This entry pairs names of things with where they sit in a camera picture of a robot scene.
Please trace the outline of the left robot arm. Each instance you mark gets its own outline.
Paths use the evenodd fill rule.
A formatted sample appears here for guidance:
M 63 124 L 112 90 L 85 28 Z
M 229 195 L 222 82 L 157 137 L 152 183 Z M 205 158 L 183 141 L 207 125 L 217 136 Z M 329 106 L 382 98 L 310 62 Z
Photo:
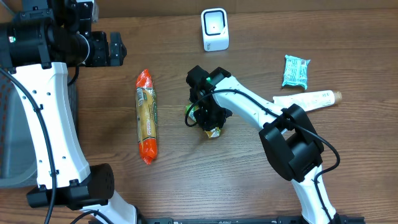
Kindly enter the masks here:
M 24 1 L 1 25 L 1 73 L 24 107 L 37 161 L 32 208 L 64 206 L 102 223 L 137 223 L 137 209 L 114 188 L 109 164 L 84 157 L 73 122 L 69 68 L 119 67 L 127 54 L 121 35 L 92 31 L 99 9 L 92 0 Z

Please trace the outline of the white gold-capped cream tube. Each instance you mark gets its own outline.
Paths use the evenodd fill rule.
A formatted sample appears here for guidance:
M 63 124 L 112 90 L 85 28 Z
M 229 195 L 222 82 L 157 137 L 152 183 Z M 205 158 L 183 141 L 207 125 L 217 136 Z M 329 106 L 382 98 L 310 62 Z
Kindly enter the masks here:
M 299 93 L 287 96 L 274 96 L 276 105 L 288 108 L 293 104 L 300 106 L 304 111 L 312 111 L 320 108 L 333 106 L 343 99 L 340 91 L 323 90 L 307 93 Z

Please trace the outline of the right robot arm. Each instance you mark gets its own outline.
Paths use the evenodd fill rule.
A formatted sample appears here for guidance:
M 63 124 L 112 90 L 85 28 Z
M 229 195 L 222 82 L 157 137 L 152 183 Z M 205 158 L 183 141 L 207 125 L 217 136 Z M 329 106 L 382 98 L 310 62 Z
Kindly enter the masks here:
M 193 67 L 186 78 L 190 86 L 195 124 L 205 131 L 222 128 L 233 114 L 259 132 L 272 168 L 294 186 L 307 223 L 339 223 L 340 216 L 328 199 L 322 175 L 339 162 L 323 169 L 321 154 L 330 143 L 320 137 L 306 112 L 298 105 L 277 106 L 245 88 L 227 70 L 207 72 Z

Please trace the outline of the orange pasta package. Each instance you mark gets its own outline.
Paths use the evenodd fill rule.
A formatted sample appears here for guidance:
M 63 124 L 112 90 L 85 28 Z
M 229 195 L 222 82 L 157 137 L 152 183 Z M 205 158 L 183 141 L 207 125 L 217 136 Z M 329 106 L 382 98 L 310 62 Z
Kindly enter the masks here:
M 148 69 L 143 70 L 136 80 L 136 115 L 139 154 L 150 165 L 158 153 L 158 115 L 157 95 Z

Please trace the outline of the green snack packet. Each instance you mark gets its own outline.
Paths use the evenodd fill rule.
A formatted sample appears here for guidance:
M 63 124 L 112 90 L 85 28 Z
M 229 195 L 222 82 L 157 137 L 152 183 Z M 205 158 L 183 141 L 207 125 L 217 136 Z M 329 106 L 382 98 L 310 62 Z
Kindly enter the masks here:
M 192 104 L 193 104 L 193 103 L 189 103 L 188 105 L 185 106 L 185 112 L 184 112 L 184 114 L 186 114 L 186 113 L 188 112 L 188 109 L 191 107 Z M 192 121 L 194 121 L 194 122 L 196 122 L 196 118 L 195 118 L 194 112 L 196 112 L 196 110 L 198 110 L 198 109 L 199 109 L 198 106 L 194 106 L 194 107 L 189 111 L 189 114 L 188 114 L 188 117 L 189 117 Z M 217 137 L 219 137 L 220 134 L 221 134 L 221 129 L 220 129 L 219 127 L 215 127 L 215 128 L 213 128 L 213 129 L 211 129 L 210 131 L 205 131 L 205 133 L 206 133 L 206 135 L 208 136 L 209 139 L 211 139 L 211 138 L 217 138 Z

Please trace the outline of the teal snack packet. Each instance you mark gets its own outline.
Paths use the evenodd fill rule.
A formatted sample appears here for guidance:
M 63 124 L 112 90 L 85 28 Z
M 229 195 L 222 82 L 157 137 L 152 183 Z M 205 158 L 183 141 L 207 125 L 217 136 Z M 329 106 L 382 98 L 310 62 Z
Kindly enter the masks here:
M 301 86 L 308 88 L 308 65 L 310 60 L 285 55 L 285 70 L 282 86 Z

